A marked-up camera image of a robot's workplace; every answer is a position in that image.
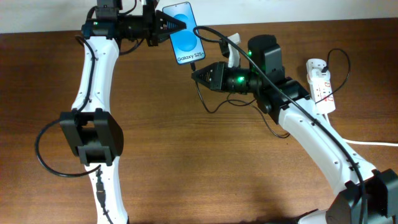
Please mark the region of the white USB charger plug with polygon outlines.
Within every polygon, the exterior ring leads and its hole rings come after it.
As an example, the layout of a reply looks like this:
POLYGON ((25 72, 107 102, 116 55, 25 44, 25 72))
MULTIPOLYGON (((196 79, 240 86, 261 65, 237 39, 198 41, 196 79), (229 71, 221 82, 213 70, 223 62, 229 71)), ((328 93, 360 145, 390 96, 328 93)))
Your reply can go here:
POLYGON ((330 81, 330 72, 322 73, 320 69, 314 68, 307 73, 307 80, 310 85, 318 82, 330 81))

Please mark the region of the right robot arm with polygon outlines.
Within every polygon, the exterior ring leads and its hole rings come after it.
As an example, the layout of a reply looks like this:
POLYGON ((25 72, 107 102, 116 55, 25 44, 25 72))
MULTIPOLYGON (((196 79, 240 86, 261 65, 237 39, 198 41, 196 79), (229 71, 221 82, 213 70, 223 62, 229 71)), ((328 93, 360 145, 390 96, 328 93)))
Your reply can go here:
POLYGON ((279 223, 397 223, 397 174, 379 171, 354 151, 328 124, 308 91, 285 76, 280 46, 273 35, 248 42, 249 68, 216 62, 192 73, 212 91, 252 93, 259 109, 293 136, 329 182, 335 199, 279 223))

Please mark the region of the white power strip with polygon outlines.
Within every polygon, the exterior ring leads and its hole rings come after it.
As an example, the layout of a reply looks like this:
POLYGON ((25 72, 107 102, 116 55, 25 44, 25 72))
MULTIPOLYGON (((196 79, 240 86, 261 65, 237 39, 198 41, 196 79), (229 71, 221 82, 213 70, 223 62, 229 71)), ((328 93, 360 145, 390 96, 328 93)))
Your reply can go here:
MULTIPOLYGON (((306 62, 307 73, 314 68, 322 71, 325 66, 326 62, 319 58, 311 58, 306 62)), ((330 81, 318 82, 310 85, 310 92, 312 99, 315 101, 318 111, 321 114, 328 114, 336 109, 334 97, 333 95, 330 95, 330 93, 332 93, 330 81)))

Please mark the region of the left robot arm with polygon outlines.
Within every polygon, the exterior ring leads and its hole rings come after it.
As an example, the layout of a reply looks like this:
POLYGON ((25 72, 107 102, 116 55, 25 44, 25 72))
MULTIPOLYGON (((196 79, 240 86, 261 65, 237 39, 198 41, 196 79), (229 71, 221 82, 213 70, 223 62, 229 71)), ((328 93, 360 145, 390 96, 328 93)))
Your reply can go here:
POLYGON ((70 112, 60 115, 60 126, 74 156, 90 178, 98 223, 129 223, 119 181, 119 160, 124 134, 111 115, 110 93, 113 71, 124 39, 153 47, 186 23, 155 8, 143 5, 140 16, 122 12, 121 1, 98 0, 87 13, 79 40, 85 61, 78 94, 70 112))

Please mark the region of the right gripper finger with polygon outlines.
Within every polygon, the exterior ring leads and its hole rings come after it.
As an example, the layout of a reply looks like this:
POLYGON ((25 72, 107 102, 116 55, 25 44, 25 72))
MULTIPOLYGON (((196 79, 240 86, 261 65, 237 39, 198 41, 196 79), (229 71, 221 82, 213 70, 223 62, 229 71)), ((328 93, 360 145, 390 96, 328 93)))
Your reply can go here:
POLYGON ((192 79, 197 82, 210 82, 215 77, 216 64, 211 64, 192 73, 192 79))
POLYGON ((209 80, 202 80, 202 79, 196 79, 196 82, 203 85, 204 87, 210 89, 210 90, 217 90, 217 82, 215 82, 212 78, 209 80))

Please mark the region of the blue Galaxy smartphone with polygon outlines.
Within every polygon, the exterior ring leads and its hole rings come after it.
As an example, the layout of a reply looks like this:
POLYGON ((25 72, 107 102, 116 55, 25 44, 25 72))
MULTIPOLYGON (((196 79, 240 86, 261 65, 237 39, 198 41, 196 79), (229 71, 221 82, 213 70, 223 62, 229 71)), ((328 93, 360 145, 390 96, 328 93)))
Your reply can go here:
POLYGON ((178 65, 183 65, 205 58, 205 51, 201 39, 194 33, 193 29, 197 26, 193 15, 192 6, 189 2, 181 2, 166 6, 162 12, 186 24, 186 29, 170 35, 170 41, 174 50, 178 65))

